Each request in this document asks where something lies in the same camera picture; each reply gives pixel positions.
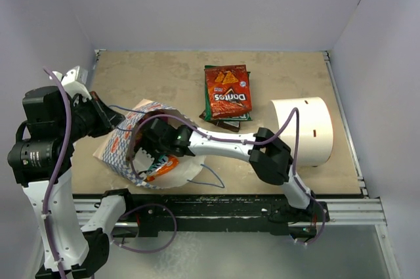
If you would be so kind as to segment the blue checkered paper bag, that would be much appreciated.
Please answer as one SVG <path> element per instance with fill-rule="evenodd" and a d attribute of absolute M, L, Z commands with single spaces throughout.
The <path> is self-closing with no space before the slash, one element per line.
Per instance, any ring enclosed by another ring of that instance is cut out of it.
<path fill-rule="evenodd" d="M 173 152 L 160 152 L 157 148 L 154 148 L 152 141 L 146 137 L 146 132 L 152 125 L 151 122 L 148 122 L 136 132 L 134 146 L 130 146 L 133 129 L 149 117 L 163 114 L 164 116 L 157 118 L 156 121 L 166 121 L 173 127 L 182 124 L 173 119 L 174 116 L 194 125 L 195 123 L 190 118 L 170 105 L 148 99 L 141 100 L 130 110 L 126 108 L 123 110 L 127 112 L 125 121 L 121 122 L 115 130 L 107 135 L 104 142 L 93 153 L 96 159 L 108 166 L 115 174 L 127 179 L 135 186 L 156 190 L 178 188 L 189 182 L 219 188 L 224 187 L 223 181 L 215 184 L 197 180 L 196 177 L 203 169 L 208 170 L 217 179 L 219 178 L 215 171 L 205 164 L 205 156 L 176 156 Z M 172 155 L 179 160 L 179 164 L 172 171 L 157 177 L 154 181 L 146 182 L 146 171 L 137 173 L 133 165 L 135 154 L 139 148 L 147 151 L 155 160 L 164 155 Z"/>

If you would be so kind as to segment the brown snack packet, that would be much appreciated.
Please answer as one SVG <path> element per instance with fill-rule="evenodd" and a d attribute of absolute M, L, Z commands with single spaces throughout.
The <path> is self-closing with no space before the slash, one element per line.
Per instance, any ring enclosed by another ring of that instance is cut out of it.
<path fill-rule="evenodd" d="M 217 127 L 220 127 L 222 129 L 225 130 L 229 130 L 231 132 L 235 132 L 238 133 L 240 130 L 240 122 L 239 121 L 229 121 L 229 120 L 225 120 L 225 119 L 210 119 L 210 120 L 206 120 L 206 113 L 205 111 L 203 111 L 200 115 L 199 118 L 206 121 L 207 123 L 211 123 Z"/>

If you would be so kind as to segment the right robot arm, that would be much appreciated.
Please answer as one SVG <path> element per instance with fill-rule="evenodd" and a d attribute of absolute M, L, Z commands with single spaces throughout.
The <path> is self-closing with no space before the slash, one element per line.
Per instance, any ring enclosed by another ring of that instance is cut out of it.
<path fill-rule="evenodd" d="M 165 114 L 143 121 L 140 146 L 153 156 L 170 154 L 178 158 L 190 156 L 221 156 L 251 165 L 258 178 L 267 184 L 281 186 L 293 216 L 306 221 L 319 209 L 323 221 L 326 213 L 297 173 L 300 125 L 296 121 L 295 147 L 290 148 L 277 133 L 260 127 L 256 133 L 227 134 L 207 131 L 185 121 L 173 127 Z"/>

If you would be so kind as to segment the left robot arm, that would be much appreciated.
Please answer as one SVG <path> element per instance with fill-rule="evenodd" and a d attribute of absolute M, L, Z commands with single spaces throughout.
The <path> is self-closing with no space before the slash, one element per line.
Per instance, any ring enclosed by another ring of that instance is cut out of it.
<path fill-rule="evenodd" d="M 127 189 L 106 191 L 84 226 L 78 222 L 72 192 L 74 143 L 107 135 L 125 118 L 91 92 L 68 94 L 55 86 L 27 92 L 26 114 L 7 161 L 34 210 L 45 262 L 38 278 L 92 277 L 108 260 L 111 233 L 128 221 L 135 205 Z"/>

